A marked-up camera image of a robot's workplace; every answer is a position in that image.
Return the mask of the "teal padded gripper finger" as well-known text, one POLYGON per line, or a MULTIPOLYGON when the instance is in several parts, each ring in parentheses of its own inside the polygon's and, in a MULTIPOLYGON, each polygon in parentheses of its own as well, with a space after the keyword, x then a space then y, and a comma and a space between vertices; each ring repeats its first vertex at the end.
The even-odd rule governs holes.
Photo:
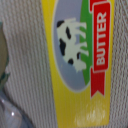
MULTIPOLYGON (((4 88, 9 75, 5 72, 8 64, 8 49, 5 35, 3 32, 3 24, 0 22, 0 91, 4 88)), ((0 106, 2 107, 7 128, 20 128, 22 124, 22 115, 16 107, 9 101, 0 96, 0 106)))

